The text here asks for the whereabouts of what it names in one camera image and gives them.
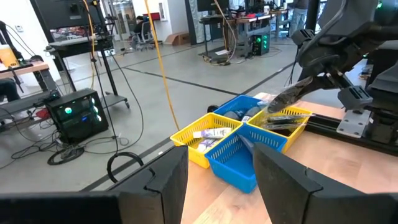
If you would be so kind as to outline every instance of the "green light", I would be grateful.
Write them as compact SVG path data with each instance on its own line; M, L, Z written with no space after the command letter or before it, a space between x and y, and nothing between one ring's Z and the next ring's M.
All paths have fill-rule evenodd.
M72 108L65 108L65 113L67 113L67 114L72 113Z

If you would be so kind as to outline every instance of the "toothpaste tube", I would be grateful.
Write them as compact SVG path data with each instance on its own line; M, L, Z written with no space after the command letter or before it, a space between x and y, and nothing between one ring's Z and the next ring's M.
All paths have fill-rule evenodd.
M199 152L205 152L210 147L214 146L218 142L217 139L206 139L199 143L197 150Z
M215 128L207 129L203 131L195 131L193 138L210 138L210 139L221 139L232 131L232 128Z

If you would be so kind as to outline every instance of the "floor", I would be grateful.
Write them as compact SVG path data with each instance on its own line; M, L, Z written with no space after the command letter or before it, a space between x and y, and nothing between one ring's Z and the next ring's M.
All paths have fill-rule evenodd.
M209 43L209 48L219 47L221 43ZM240 64L226 67L213 66L205 63L198 56L204 51L204 46L190 47L188 45L171 47L164 45L160 48L165 73L168 77L172 104L182 128L206 113L209 105L220 105L238 94L255 95L259 92L278 93L283 90L284 83L290 75L292 62L296 53L295 45L289 40L272 43L270 53L263 57L256 57ZM110 115L113 120L116 135L127 138L130 143L139 137L142 127L142 137L126 151L134 152L143 157L144 162L154 158L158 153L172 146L168 141L171 134L177 131L169 110L165 95L163 80L156 51L136 52L125 56L116 56L121 70L116 62L109 58L120 95L128 98L131 105L127 109L124 103L112 106ZM72 77L78 89L91 85L91 67L88 54L78 55L67 59L69 69L73 70ZM363 84L358 79L360 66L350 73L353 82ZM104 91L111 91L105 69L99 66L101 82ZM294 77L300 73L296 66ZM135 102L125 80L130 83L132 90L142 108L144 124L141 123L139 107ZM94 89L98 91L98 79L95 77ZM59 81L63 92L68 92L66 80ZM38 88L24 87L24 95L39 91ZM335 91L319 91L305 97L305 100L328 106L342 107L337 100ZM32 145L32 141L51 134L54 127L47 129L39 125L21 130L28 139L17 131L0 134L0 167L10 163L11 155ZM91 139L112 136L111 129ZM115 150L115 142L96 141L86 150L91 152L110 152ZM48 191L79 191L104 190L112 183L106 178L106 162L112 154L96 155L84 153L78 159L60 166L47 165L47 159L52 152L38 152L18 159L0 170L0 193L8 192L48 192ZM137 169L137 164L123 165L129 159L118 158L113 164L116 178L120 179Z

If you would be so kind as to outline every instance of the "plastic basket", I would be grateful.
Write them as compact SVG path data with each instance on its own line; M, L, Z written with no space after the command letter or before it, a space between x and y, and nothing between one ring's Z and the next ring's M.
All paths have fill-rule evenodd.
M217 146L217 144L219 144L224 138L226 138L231 133L229 133L223 139L218 141L218 143L215 144L212 148L209 148L205 152L199 152L197 151L197 147L199 143L203 140L203 138L200 139L193 138L193 132L202 131L211 128L232 128L232 131L234 131L236 128L242 125L243 124L240 121L235 121L233 119L226 118L218 114L208 113L202 116L201 118L197 119L195 122L188 125L187 127L181 129L179 132L173 134L170 137L170 139L174 142L176 146L187 145L188 158L192 162L207 169L209 168L210 164L208 160L205 158L205 153L208 152L213 147Z
M217 146L206 153L213 173L244 193L249 194L257 185L251 152L238 135L251 142L261 142L281 151L286 138L244 124Z
M312 112L309 111L309 110L305 110L305 109L301 109L301 108L295 107L295 106L290 106L290 107L280 111L278 114L296 115L296 114L312 114ZM261 111L260 113L256 114L255 116L253 116L248 121L248 125L255 126L255 127L263 129L262 127L259 127L259 124L262 121L264 121L265 118L266 118L266 113L264 111ZM308 123L308 119L310 119L310 117L303 118L300 122L302 122L302 124L307 124ZM289 147L293 144L293 142L301 135L301 133L303 133L304 129L305 129L305 126L299 126L295 130L292 130L292 134L290 134L290 136L284 136L284 135L281 135L279 133L275 133L275 132L270 131L270 130L267 130L267 131L287 138L287 143L286 143L286 145L285 145L285 147L284 147L284 149L282 151L283 153L285 153L285 152L287 152Z
M250 110L252 107L257 106L257 103L261 100L255 99L251 96L240 95L235 99L227 102L226 104L220 106L217 110L214 111L215 114L224 115L229 111L234 110Z

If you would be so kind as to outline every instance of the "monitor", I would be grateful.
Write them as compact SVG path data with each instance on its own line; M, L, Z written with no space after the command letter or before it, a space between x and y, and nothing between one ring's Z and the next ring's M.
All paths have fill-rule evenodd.
M198 12L218 11L218 7L214 0L197 0ZM229 0L217 0L222 10L229 8Z
M30 2L43 29L87 26L89 24L86 7L82 0L30 0ZM89 10L92 22L100 24L96 8L89 5Z

